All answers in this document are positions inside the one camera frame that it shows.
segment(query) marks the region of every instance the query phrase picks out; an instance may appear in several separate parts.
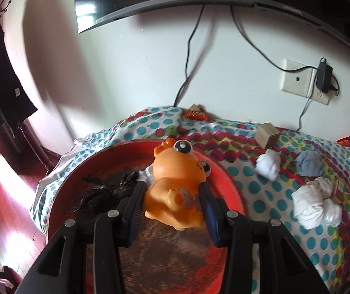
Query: rubber toy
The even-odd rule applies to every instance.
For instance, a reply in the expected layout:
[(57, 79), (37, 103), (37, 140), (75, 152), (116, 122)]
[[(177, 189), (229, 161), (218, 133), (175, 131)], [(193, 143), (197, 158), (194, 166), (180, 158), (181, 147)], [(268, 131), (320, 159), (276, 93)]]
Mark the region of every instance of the rubber toy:
[(153, 176), (145, 194), (149, 219), (183, 231), (205, 225), (198, 202), (198, 186), (210, 174), (210, 165), (199, 160), (187, 140), (168, 138), (154, 150)]

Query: polka dot tablecloth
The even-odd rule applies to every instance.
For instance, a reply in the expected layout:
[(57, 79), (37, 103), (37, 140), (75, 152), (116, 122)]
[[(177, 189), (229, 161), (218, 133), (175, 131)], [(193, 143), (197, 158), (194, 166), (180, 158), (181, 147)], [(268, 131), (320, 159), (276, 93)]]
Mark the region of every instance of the polka dot tablecloth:
[[(281, 158), (280, 175), (274, 182), (255, 173), (255, 161), (264, 153), (254, 139), (256, 125), (213, 120), (199, 122), (185, 118), (174, 107), (153, 107), (136, 113), (111, 129), (77, 140), (55, 170), (38, 186), (31, 216), (46, 234), (47, 216), (59, 186), (68, 173), (92, 154), (116, 143), (169, 136), (189, 140), (193, 146), (216, 159), (234, 178), (253, 220), (280, 219), (304, 249), (331, 293), (337, 293), (350, 275), (350, 148), (331, 141), (280, 129), (274, 148)], [(343, 219), (338, 228), (319, 225), (301, 227), (293, 216), (291, 194), (307, 177), (297, 174), (295, 159), (305, 150), (318, 151), (325, 166), (323, 177), (345, 183)], [(259, 253), (253, 248), (253, 293), (259, 292)]]

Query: toy eye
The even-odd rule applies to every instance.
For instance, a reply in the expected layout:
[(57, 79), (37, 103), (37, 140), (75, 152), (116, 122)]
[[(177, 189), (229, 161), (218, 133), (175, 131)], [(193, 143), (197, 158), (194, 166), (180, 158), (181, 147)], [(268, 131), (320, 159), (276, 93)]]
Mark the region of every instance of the toy eye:
[(174, 149), (182, 154), (191, 154), (193, 152), (193, 146), (187, 140), (178, 140), (174, 144)]
[(210, 165), (209, 163), (207, 163), (206, 161), (203, 161), (202, 162), (202, 167), (204, 168), (204, 171), (205, 171), (205, 176), (209, 176), (210, 173), (211, 173), (211, 168), (210, 168)]

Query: wooden floor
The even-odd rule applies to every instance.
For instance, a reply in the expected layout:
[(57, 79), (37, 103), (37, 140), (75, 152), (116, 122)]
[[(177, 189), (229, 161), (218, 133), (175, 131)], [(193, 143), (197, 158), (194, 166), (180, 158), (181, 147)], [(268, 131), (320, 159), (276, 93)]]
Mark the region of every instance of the wooden floor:
[(0, 157), (0, 270), (7, 265), (24, 277), (45, 245), (29, 217), (37, 183), (45, 168), (27, 153), (27, 171), (17, 175)]

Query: curled metal hook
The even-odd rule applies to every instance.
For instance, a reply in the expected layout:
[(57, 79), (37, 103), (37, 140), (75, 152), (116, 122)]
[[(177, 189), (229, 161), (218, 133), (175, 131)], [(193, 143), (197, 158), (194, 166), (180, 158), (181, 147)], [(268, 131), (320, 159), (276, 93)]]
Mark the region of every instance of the curled metal hook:
[(2, 8), (2, 4), (4, 3), (5, 0), (2, 0), (1, 3), (0, 3), (0, 13), (1, 12), (6, 12), (8, 10), (8, 6), (11, 4), (12, 0), (9, 0), (8, 1), (8, 4), (6, 5), (5, 8)]

